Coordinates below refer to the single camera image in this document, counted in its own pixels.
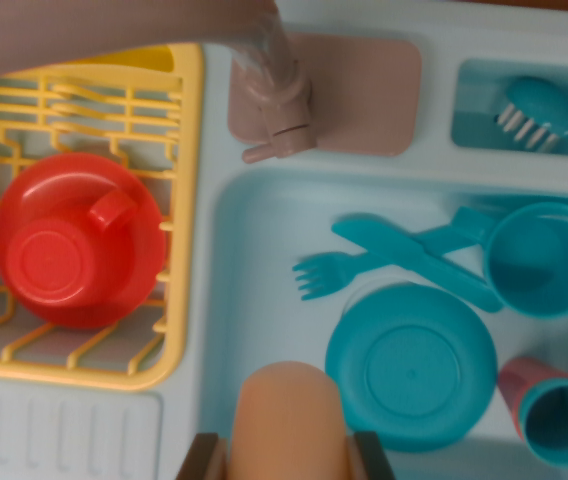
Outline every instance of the faucet handle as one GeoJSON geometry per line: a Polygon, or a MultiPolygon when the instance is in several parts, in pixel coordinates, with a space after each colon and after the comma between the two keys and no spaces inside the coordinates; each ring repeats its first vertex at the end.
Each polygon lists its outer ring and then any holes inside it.
{"type": "Polygon", "coordinates": [[[294,77],[282,90],[272,91],[263,83],[246,80],[245,90],[262,112],[269,142],[245,150],[245,163],[289,157],[317,147],[310,126],[311,83],[302,65],[295,62],[294,77]]]}

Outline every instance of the pink faucet base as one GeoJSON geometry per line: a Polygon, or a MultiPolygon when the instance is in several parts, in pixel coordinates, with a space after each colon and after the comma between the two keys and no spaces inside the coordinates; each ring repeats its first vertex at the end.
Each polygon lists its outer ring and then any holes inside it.
{"type": "MultiPolygon", "coordinates": [[[[290,34],[295,58],[311,80],[311,128],[317,148],[395,156],[413,140],[422,60],[401,40],[290,34]]],[[[228,126],[241,142],[269,141],[259,107],[233,64],[228,126]]]]}

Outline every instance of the teal toy cup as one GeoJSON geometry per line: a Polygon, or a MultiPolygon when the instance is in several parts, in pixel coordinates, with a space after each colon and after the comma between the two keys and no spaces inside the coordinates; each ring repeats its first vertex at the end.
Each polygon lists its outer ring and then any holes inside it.
{"type": "Polygon", "coordinates": [[[500,371],[498,386],[530,450],[546,463],[568,468],[568,374],[516,358],[500,371]]]}
{"type": "Polygon", "coordinates": [[[537,318],[568,315],[568,205],[536,203],[495,220],[462,207],[454,231],[484,247],[484,275],[498,298],[537,318]]]}

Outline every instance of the dark brown object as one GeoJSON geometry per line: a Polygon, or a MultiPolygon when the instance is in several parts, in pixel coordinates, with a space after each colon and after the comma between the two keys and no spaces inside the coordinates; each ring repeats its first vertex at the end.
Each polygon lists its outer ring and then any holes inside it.
{"type": "Polygon", "coordinates": [[[176,480],[204,480],[218,443],[217,433],[195,435],[176,480]]]}
{"type": "Polygon", "coordinates": [[[353,438],[362,458],[367,480],[395,480],[395,475],[377,434],[357,432],[353,438]]]}
{"type": "Polygon", "coordinates": [[[568,0],[463,0],[470,3],[508,5],[511,7],[547,8],[568,11],[568,0]]]}

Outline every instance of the teal sink compartment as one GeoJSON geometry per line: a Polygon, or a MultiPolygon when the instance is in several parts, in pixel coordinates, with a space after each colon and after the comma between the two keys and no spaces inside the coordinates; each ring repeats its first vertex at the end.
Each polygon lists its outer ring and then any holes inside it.
{"type": "MultiPolygon", "coordinates": [[[[535,151],[538,147],[544,149],[544,139],[546,136],[540,137],[534,149],[527,149],[528,140],[531,140],[539,126],[543,125],[527,125],[526,120],[522,118],[518,127],[512,131],[505,133],[504,125],[496,123],[496,117],[501,115],[509,106],[509,95],[513,95],[512,88],[516,82],[522,78],[536,78],[550,82],[554,88],[557,88],[555,97],[559,96],[560,100],[568,102],[568,66],[545,65],[535,63],[515,63],[506,61],[493,61],[472,59],[462,64],[459,70],[457,91],[455,97],[455,107],[453,114],[453,125],[451,137],[453,142],[461,147],[480,148],[492,150],[509,150],[509,151],[535,151]],[[527,135],[519,140],[515,140],[515,136],[522,127],[530,127],[527,135]]],[[[526,92],[518,91],[517,101],[520,102],[519,107],[528,111],[537,111],[538,114],[544,115],[545,119],[554,124],[555,127],[561,124],[568,124],[567,113],[558,111],[561,106],[557,104],[557,98],[548,98],[543,105],[539,105],[532,97],[544,98],[543,92],[533,88],[529,93],[531,98],[527,101],[526,92]],[[545,113],[546,109],[555,100],[555,111],[545,113]]],[[[568,155],[568,137],[554,137],[555,141],[549,141],[555,145],[549,148],[547,153],[555,153],[560,155],[568,155]]]]}
{"type": "MultiPolygon", "coordinates": [[[[337,218],[364,212],[413,234],[448,224],[461,206],[500,215],[543,200],[568,204],[568,197],[546,191],[443,181],[282,169],[236,177],[215,207],[197,430],[230,438],[241,383],[269,363],[297,360],[324,368],[331,335],[358,300],[394,284],[433,286],[387,266],[358,275],[332,295],[301,301],[292,271],[301,258],[322,251],[363,253],[331,232],[337,218]]],[[[477,246],[445,258],[481,275],[477,246]]],[[[568,371],[568,316],[542,321],[509,308],[494,314],[472,308],[495,344],[498,367],[526,354],[568,371]]],[[[429,453],[388,456],[398,478],[568,480],[568,471],[544,465],[527,450],[497,390],[461,441],[429,453]]]]}

